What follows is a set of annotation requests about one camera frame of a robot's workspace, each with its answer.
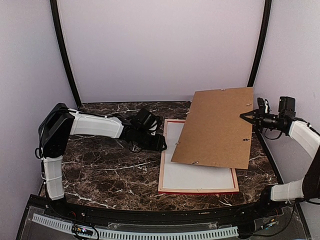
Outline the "brown cardboard backing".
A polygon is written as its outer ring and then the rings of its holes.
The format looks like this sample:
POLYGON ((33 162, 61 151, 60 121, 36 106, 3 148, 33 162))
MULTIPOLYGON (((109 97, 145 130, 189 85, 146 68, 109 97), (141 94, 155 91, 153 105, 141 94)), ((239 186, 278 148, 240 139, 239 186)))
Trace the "brown cardboard backing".
POLYGON ((252 125, 240 115, 253 110, 251 87, 194 93, 172 162, 246 170, 252 125))

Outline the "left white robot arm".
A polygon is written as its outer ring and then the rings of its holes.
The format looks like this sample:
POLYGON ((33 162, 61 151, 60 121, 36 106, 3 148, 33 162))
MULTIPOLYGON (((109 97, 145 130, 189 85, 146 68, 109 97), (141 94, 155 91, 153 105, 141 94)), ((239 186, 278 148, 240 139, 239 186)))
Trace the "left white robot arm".
POLYGON ((165 137, 157 133, 162 120, 145 108, 135 115, 122 117, 114 113, 99 115, 85 113, 58 103, 38 128, 38 147, 34 154, 41 161, 41 177, 46 195, 52 200, 51 210, 60 218, 67 218, 70 206, 62 199, 62 160, 70 136, 102 136, 124 140, 133 149, 162 152, 167 149, 165 137))

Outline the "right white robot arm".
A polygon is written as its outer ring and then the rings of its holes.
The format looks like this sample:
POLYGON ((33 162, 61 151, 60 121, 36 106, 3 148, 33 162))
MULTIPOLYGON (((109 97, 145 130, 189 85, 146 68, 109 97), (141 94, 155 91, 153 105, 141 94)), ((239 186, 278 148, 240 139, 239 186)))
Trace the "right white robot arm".
POLYGON ((272 114, 265 109, 254 109, 239 117, 261 133, 284 177, 284 183, 265 187, 260 202, 255 205, 255 213, 266 217, 274 210, 274 202, 319 202, 320 134, 313 125, 297 117, 294 110, 272 114))

